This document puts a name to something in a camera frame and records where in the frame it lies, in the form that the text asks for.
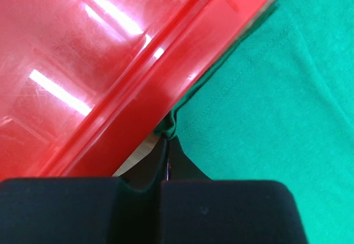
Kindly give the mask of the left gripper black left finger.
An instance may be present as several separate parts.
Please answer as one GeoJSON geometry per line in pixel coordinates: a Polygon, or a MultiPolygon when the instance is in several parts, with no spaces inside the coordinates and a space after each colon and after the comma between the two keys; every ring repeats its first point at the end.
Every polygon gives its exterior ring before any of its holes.
{"type": "Polygon", "coordinates": [[[168,142],[120,176],[1,182],[2,243],[156,243],[168,142]]]}

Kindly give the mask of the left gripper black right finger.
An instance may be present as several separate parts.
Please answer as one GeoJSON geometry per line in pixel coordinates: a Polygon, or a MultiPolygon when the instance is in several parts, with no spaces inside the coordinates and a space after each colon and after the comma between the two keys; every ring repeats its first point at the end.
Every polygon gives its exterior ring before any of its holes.
{"type": "Polygon", "coordinates": [[[169,142],[161,243],[307,243],[290,190],[274,180],[212,180],[169,142]]]}

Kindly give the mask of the green t-shirt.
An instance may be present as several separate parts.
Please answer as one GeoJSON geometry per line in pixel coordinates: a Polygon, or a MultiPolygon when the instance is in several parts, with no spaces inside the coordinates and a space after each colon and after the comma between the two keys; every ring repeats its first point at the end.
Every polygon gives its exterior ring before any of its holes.
{"type": "Polygon", "coordinates": [[[277,0],[154,130],[213,179],[272,179],[353,242],[353,0],[277,0]]]}

